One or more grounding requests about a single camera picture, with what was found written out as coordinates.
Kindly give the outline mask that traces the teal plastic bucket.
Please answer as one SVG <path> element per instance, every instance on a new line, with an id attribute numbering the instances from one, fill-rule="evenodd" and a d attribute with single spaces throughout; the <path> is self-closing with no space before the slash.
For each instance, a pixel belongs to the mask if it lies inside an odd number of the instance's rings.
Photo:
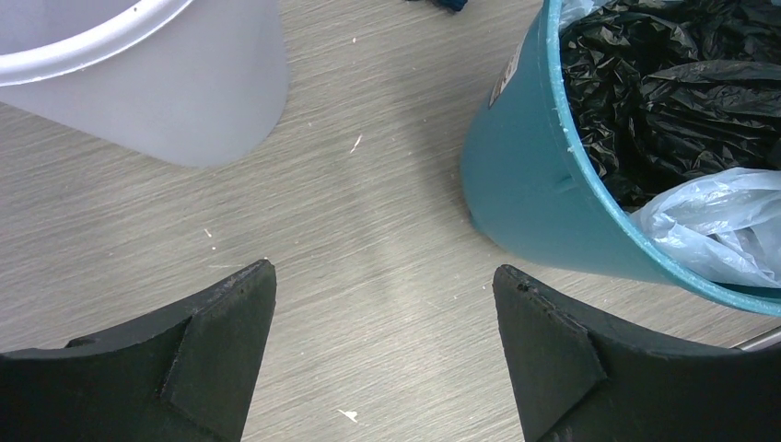
<path id="1" fill-rule="evenodd" d="M 467 133 L 460 176 L 475 228 L 527 262 L 676 285 L 723 306 L 778 316 L 778 290 L 718 285 L 689 271 L 609 195 L 566 100 L 561 8 L 542 4 Z"/>

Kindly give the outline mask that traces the grey translucent trash bin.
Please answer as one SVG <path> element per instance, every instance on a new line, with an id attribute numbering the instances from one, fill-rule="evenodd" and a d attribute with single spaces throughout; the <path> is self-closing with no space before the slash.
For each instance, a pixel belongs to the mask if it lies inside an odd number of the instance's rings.
<path id="1" fill-rule="evenodd" d="M 1 100 L 188 167 L 274 129 L 288 67 L 275 1 L 5 1 Z"/>

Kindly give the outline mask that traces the black trash bag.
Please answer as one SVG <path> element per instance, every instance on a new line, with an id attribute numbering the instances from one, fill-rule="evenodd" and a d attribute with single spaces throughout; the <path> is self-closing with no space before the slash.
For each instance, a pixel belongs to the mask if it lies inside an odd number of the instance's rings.
<path id="1" fill-rule="evenodd" d="M 570 1 L 559 31 L 577 133 L 625 211 L 727 169 L 779 169 L 779 5 Z"/>

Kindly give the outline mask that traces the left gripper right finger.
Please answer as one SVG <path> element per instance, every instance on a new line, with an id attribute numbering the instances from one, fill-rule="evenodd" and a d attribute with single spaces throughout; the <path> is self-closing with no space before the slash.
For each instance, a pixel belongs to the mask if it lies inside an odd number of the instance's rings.
<path id="1" fill-rule="evenodd" d="M 652 331 L 504 264 L 498 329 L 528 441 L 776 441 L 780 352 Z"/>

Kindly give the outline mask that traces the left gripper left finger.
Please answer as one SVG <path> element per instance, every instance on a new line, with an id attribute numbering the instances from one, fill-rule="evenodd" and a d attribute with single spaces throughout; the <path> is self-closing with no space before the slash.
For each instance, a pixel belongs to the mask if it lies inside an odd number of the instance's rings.
<path id="1" fill-rule="evenodd" d="M 260 260 L 63 348 L 2 353 L 2 439 L 240 440 L 275 295 Z"/>

